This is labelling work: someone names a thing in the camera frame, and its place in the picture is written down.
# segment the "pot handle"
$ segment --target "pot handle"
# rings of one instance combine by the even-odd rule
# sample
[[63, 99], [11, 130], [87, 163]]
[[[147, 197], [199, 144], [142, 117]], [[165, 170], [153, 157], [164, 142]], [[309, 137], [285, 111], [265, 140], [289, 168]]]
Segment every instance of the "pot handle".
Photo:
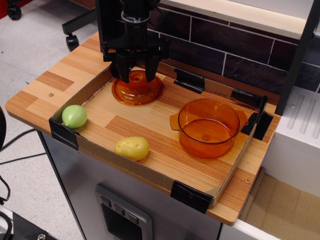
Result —
[[170, 125], [173, 130], [180, 130], [178, 119], [179, 113], [170, 116]]
[[247, 115], [245, 114], [244, 111], [242, 110], [235, 110], [236, 113], [238, 114], [238, 117], [240, 119], [240, 128], [246, 126], [249, 124], [249, 121], [248, 121], [248, 117]]

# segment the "metal frame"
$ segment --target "metal frame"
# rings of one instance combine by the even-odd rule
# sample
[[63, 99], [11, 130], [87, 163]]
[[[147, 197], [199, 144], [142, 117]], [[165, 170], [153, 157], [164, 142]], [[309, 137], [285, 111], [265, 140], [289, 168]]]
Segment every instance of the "metal frame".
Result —
[[320, 20], [320, 0], [314, 0], [309, 17], [306, 21], [303, 33], [301, 35], [298, 47], [295, 51], [291, 67], [289, 69], [286, 81], [280, 95], [279, 102], [275, 109], [275, 114], [282, 116], [285, 111], [287, 102], [291, 96], [297, 76], [300, 72], [306, 52], [310, 46], [311, 40], [315, 35], [315, 30]]
[[63, 33], [66, 35], [72, 34], [74, 31], [90, 24], [95, 20], [97, 20], [97, 14], [96, 9], [94, 8], [62, 24]]

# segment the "yellow potato toy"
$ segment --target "yellow potato toy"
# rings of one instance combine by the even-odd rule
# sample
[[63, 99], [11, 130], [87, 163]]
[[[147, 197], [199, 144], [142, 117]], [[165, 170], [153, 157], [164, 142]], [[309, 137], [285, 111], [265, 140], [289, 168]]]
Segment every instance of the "yellow potato toy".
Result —
[[133, 161], [139, 161], [147, 156], [149, 143], [141, 136], [126, 137], [116, 143], [114, 152]]

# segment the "dark tile wall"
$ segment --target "dark tile wall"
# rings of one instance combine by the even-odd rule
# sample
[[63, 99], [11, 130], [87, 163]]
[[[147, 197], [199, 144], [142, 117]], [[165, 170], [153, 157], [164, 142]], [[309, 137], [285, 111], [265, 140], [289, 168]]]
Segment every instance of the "dark tile wall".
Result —
[[[150, 31], [171, 40], [170, 58], [280, 94], [299, 41], [159, 4]], [[320, 38], [312, 41], [296, 85], [319, 91]]]

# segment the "caster wheel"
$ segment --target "caster wheel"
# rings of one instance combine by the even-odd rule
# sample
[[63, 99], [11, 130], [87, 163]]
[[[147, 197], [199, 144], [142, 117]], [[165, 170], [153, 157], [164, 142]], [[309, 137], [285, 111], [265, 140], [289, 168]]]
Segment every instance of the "caster wheel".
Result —
[[8, 16], [12, 20], [19, 20], [21, 18], [21, 9], [17, 5], [8, 6]]
[[76, 35], [69, 35], [65, 38], [66, 45], [68, 46], [68, 49], [70, 52], [75, 50], [79, 46], [79, 41]]

